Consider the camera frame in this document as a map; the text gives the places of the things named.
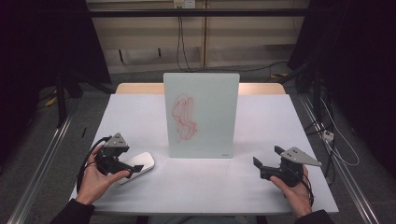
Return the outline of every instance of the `wire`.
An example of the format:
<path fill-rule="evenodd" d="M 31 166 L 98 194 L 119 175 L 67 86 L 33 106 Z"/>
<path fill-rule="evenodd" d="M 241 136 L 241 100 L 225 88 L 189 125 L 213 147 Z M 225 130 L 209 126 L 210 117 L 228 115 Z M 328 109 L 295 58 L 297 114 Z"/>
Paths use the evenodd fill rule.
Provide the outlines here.
<path fill-rule="evenodd" d="M 335 39 L 334 39 L 334 42 L 332 43 L 332 46 L 333 46 L 333 47 L 335 46 L 335 44 L 336 44 L 336 42 L 337 42 L 337 39 L 338 39 L 338 37 L 340 36 L 341 29 L 342 29 L 343 24 L 344 24 L 344 22 L 345 22 L 345 17 L 346 17 L 346 14 L 347 14 L 347 9 L 348 9 L 348 7 L 349 7 L 349 3 L 350 3 L 350 0 L 348 0 L 348 1 L 346 2 L 346 7 L 345 7 L 344 12 L 343 12 L 343 15 L 342 15 L 342 17 L 341 17 L 341 21 L 340 21 L 341 23 L 340 23 L 340 25 L 339 25 L 339 29 L 338 29 L 338 31 L 337 31 L 337 35 L 336 35 L 336 37 L 335 37 Z"/>
<path fill-rule="evenodd" d="M 335 147 L 335 136 L 332 138 L 332 148 L 334 148 L 334 147 Z M 333 153 L 333 151 L 330 152 L 329 159 L 332 158 L 332 153 Z M 332 183 L 334 183 L 334 181 L 335 181 L 335 174 L 336 174 L 336 172 L 335 172 L 335 166 L 334 166 L 334 162 L 333 162 L 332 160 L 330 160 L 330 163 L 331 163 L 331 165 L 332 165 L 332 178 L 331 178 L 330 180 L 332 181 Z"/>
<path fill-rule="evenodd" d="M 65 101 L 68 101 L 68 100 L 70 100 L 70 99 L 72 99 L 72 98 L 71 98 L 71 97 L 64 98 Z M 44 109 L 44 108 L 50 108 L 51 106 L 57 105 L 57 104 L 58 104 L 58 101 L 53 102 L 53 103 L 50 104 L 50 105 L 42 105 L 42 106 L 39 106 L 38 108 L 36 108 L 36 110 L 40 110 L 40 109 Z"/>
<path fill-rule="evenodd" d="M 76 185 L 77 193 L 79 192 L 79 188 L 81 187 L 82 177 L 84 176 L 85 169 L 88 167 L 88 165 L 92 164 L 92 162 L 89 163 L 89 164 L 87 164 L 87 165 L 85 165 L 85 163 L 87 163 L 88 158 L 91 156 L 93 150 L 99 145 L 99 143 L 101 143 L 101 142 L 103 142 L 103 141 L 107 142 L 110 138 L 111 138 L 111 136 L 109 136 L 109 137 L 103 137 L 103 138 L 99 139 L 99 141 L 97 141 L 97 142 L 91 147 L 90 151 L 89 151 L 88 154 L 85 156 L 84 162 L 83 162 L 82 165 L 80 166 L 78 175 L 76 176 L 76 178 L 77 178 L 77 185 Z"/>
<path fill-rule="evenodd" d="M 85 165 L 84 170 L 86 170 L 91 164 L 97 163 L 99 161 L 102 161 L 103 159 L 97 160 L 97 161 L 91 161 L 90 163 L 88 163 L 87 165 Z"/>
<path fill-rule="evenodd" d="M 332 123 L 331 124 L 329 124 L 327 127 L 325 127 L 325 128 L 322 128 L 322 129 L 319 129 L 318 131 L 315 131 L 315 132 L 312 132 L 312 133 L 305 133 L 306 135 L 309 135 L 309 134 L 313 134 L 313 133 L 321 133 L 321 132 L 323 132 L 323 131 L 326 131 L 327 129 L 329 129 L 329 128 L 331 128 L 332 127 Z"/>
<path fill-rule="evenodd" d="M 178 41 L 177 41 L 177 66 L 178 68 L 183 71 L 183 72 L 188 72 L 188 73 L 196 73 L 196 72 L 203 72 L 203 71 L 226 71 L 226 72 L 255 72 L 255 71 L 260 71 L 266 68 L 269 68 L 270 70 L 270 74 L 269 77 L 264 81 L 267 82 L 269 80 L 269 78 L 271 77 L 271 67 L 277 64 L 281 64 L 281 63 L 288 63 L 288 62 L 275 62 L 275 63 L 271 63 L 270 65 L 265 65 L 263 67 L 259 67 L 259 68 L 254 68 L 254 69 L 247 69 L 247 70 L 240 70 L 240 69 L 221 69 L 221 68 L 204 68 L 204 69 L 197 69 L 197 70 L 192 70 L 189 66 L 189 62 L 187 60 L 187 56 L 186 56 L 186 50 L 185 50 L 185 45 L 184 45 L 184 33 L 183 33 L 183 19 L 181 17 L 178 17 Z M 184 55 L 184 60 L 186 62 L 186 65 L 188 67 L 188 70 L 183 69 L 180 66 L 180 62 L 178 60 L 178 53 L 180 50 L 180 40 L 181 40 L 181 47 L 183 49 L 183 55 Z"/>
<path fill-rule="evenodd" d="M 178 61 L 178 51 L 180 49 L 180 39 L 181 39 L 181 44 L 182 44 L 182 48 L 183 48 L 184 60 L 186 62 L 187 67 L 189 68 L 188 71 L 182 69 L 180 66 L 180 63 Z M 176 57 L 177 57 L 178 68 L 183 72 L 191 72 L 192 73 L 192 70 L 189 66 L 189 62 L 187 61 L 186 50 L 184 49 L 183 20 L 181 19 L 181 17 L 178 17 L 178 41 L 177 41 L 177 56 Z"/>
<path fill-rule="evenodd" d="M 331 183 L 329 183 L 329 186 L 331 186 L 332 183 L 334 183 L 334 181 L 335 181 L 335 170 L 334 170 L 334 165 L 332 164 L 332 154 L 333 153 L 334 153 L 333 151 L 330 151 L 329 159 L 327 160 L 326 171 L 324 173 L 324 177 L 329 178 L 328 175 L 329 175 L 329 171 L 330 171 L 330 166 L 332 167 L 332 178 L 329 178 L 331 181 Z"/>
<path fill-rule="evenodd" d="M 296 0 L 293 0 L 293 5 L 291 6 L 292 9 L 294 9 L 294 4 L 295 4 Z M 294 28 L 294 33 L 296 34 L 297 38 L 298 38 L 298 33 L 297 33 L 297 29 L 296 29 L 296 24 L 294 21 L 294 17 L 291 17 L 291 20 L 293 21 L 293 28 Z"/>
<path fill-rule="evenodd" d="M 306 181 L 308 182 L 308 184 L 305 183 L 304 178 L 300 178 L 296 173 L 294 173 L 288 166 L 283 166 L 286 169 L 288 169 L 292 174 L 294 174 L 299 180 L 300 182 L 304 185 L 304 187 L 306 188 L 306 190 L 308 190 L 308 194 L 309 194 L 309 202 L 311 203 L 311 206 L 314 204 L 314 193 L 312 192 L 312 185 L 311 185 L 311 181 L 309 181 L 309 178 L 307 175 L 303 174 L 303 176 L 306 178 Z"/>
<path fill-rule="evenodd" d="M 320 98 L 320 100 L 321 100 L 321 102 L 324 104 L 324 106 L 326 107 L 327 112 L 330 113 L 329 108 L 326 106 L 326 103 L 323 101 L 323 99 Z M 356 153 L 356 151 L 355 151 L 355 149 L 353 148 L 353 146 L 349 144 L 349 142 L 345 139 L 345 137 L 344 137 L 344 136 L 341 134 L 341 132 L 338 130 L 338 128 L 337 128 L 337 126 L 335 125 L 335 122 L 334 122 L 334 120 L 332 119 L 332 117 L 329 116 L 329 118 L 330 118 L 330 120 L 332 121 L 332 125 L 334 126 L 335 130 L 340 134 L 340 136 L 344 139 L 344 141 L 346 141 L 346 143 L 347 143 L 347 144 L 349 145 L 349 147 L 352 149 L 352 151 L 353 151 L 353 153 L 355 154 L 356 159 L 357 159 L 356 163 L 350 163 L 350 162 L 345 161 L 345 160 L 341 157 L 341 155 L 339 155 L 337 152 L 335 152 L 335 151 L 332 149 L 332 147 L 330 147 L 330 144 L 329 144 L 329 142 L 328 142 L 327 140 L 324 140 L 324 141 L 326 141 L 326 142 L 329 144 L 330 150 L 334 153 L 334 156 L 337 157 L 340 161 L 342 161 L 343 163 L 345 163 L 345 164 L 347 164 L 347 165 L 350 165 L 350 166 L 357 166 L 357 165 L 359 165 L 359 163 L 361 162 L 361 160 L 360 160 L 360 158 L 359 158 L 358 153 Z"/>
<path fill-rule="evenodd" d="M 304 132 L 306 132 L 310 127 L 312 127 L 314 124 L 316 124 L 317 122 L 316 121 L 313 121 L 313 122 L 311 122 L 308 126 L 306 126 L 305 128 L 304 128 Z"/>

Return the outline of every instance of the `red drawing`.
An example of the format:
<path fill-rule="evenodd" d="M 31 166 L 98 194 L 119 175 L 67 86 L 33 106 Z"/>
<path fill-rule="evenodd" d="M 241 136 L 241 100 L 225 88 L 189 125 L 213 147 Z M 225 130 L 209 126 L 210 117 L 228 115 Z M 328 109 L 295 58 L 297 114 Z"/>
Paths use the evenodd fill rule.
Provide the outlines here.
<path fill-rule="evenodd" d="M 178 142 L 180 139 L 190 140 L 197 132 L 197 125 L 192 121 L 192 105 L 192 98 L 185 94 L 175 100 L 172 116 L 177 122 Z"/>

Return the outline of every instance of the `black sleeve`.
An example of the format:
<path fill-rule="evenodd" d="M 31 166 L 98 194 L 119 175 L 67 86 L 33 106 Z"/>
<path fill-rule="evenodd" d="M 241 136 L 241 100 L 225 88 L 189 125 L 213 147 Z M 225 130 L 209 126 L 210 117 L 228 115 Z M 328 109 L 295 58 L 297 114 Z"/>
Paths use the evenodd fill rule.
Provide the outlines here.
<path fill-rule="evenodd" d="M 325 210 L 313 212 L 297 219 L 294 224 L 334 224 Z"/>
<path fill-rule="evenodd" d="M 93 205 L 85 205 L 72 199 L 50 224 L 88 224 L 94 209 Z"/>

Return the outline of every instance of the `human hand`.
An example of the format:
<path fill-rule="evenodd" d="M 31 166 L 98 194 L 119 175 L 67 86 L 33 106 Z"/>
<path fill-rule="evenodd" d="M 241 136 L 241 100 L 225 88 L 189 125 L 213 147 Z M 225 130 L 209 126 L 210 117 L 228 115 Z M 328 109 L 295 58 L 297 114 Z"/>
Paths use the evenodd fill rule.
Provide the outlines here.
<path fill-rule="evenodd" d="M 304 174 L 308 176 L 308 170 L 303 165 Z M 291 188 L 287 186 L 281 179 L 276 176 L 271 176 L 270 180 L 280 189 L 285 195 L 289 202 L 292 213 L 297 217 L 303 217 L 312 213 L 311 203 L 309 202 L 309 192 L 303 183 L 299 183 L 295 187 Z"/>
<path fill-rule="evenodd" d="M 129 171 L 124 170 L 111 176 L 102 175 L 97 169 L 94 157 L 102 147 L 96 147 L 88 158 L 87 164 L 89 165 L 85 169 L 81 187 L 76 197 L 76 201 L 79 203 L 92 204 L 105 194 L 110 185 L 130 174 Z"/>

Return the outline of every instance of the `white table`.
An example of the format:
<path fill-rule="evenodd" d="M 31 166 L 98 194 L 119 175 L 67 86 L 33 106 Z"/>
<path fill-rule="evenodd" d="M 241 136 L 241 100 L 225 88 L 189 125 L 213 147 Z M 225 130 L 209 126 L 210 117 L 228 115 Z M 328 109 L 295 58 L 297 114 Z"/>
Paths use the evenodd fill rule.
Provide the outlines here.
<path fill-rule="evenodd" d="M 130 149 L 126 161 L 151 153 L 156 165 L 147 173 L 115 184 L 97 201 L 95 212 L 128 215 L 275 215 L 289 213 L 282 192 L 260 179 L 253 156 L 278 167 L 274 146 L 298 147 L 315 158 L 290 97 L 239 95 L 232 159 L 169 158 L 164 96 L 111 96 L 96 142 L 121 133 Z M 313 210 L 338 212 L 320 168 L 307 166 L 315 195 Z"/>

